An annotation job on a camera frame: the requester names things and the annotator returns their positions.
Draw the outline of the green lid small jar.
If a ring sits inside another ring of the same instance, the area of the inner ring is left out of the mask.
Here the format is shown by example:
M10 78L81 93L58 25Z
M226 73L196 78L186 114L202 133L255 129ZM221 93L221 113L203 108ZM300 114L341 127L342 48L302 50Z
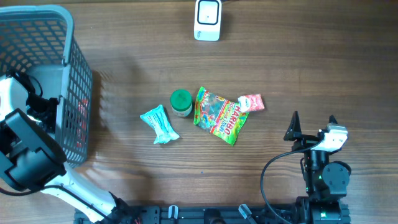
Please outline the green lid small jar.
M179 117L187 117L193 108L192 96L187 90L175 90L170 96L172 111Z

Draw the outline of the red white snack packet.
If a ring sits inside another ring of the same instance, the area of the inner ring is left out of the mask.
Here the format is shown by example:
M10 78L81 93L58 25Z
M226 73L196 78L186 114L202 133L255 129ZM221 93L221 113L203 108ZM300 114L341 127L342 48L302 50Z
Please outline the red white snack packet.
M255 95L243 95L238 98L242 112L253 112L264 110L265 106L260 94Z

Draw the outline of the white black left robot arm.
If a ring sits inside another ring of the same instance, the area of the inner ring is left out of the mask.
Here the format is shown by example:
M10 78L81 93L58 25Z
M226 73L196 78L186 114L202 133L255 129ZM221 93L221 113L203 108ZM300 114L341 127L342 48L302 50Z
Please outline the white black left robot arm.
M37 94L32 76L8 70L1 78L1 178L13 197L42 192L82 212L92 223L122 223L126 204L75 172L60 145L28 114L52 118L56 98Z

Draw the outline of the teal tissue packet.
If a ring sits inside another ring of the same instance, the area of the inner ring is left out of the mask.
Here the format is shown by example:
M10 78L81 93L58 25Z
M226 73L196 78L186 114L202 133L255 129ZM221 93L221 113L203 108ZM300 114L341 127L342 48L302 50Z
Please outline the teal tissue packet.
M156 133L154 144L167 144L180 136L172 128L163 105L140 115L140 119L148 124Z

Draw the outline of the Haribo gummy candy bag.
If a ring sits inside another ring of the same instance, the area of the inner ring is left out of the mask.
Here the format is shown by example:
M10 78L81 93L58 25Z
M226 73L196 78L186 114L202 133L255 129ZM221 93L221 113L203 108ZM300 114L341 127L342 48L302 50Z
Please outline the Haribo gummy candy bag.
M200 87L195 100L193 123L233 146L249 113L241 111L238 103Z

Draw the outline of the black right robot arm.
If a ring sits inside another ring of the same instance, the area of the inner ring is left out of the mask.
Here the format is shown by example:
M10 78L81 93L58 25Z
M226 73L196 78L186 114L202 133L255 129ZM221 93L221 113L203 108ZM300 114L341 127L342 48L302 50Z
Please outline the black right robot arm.
M330 156L342 150L348 140L348 130L329 117L325 128L317 135L303 134L299 114L293 112L284 136L292 141L292 152L302 153L300 168L306 187L306 197L297 197L292 209L293 223L344 223L345 206L340 200L347 195L351 167Z

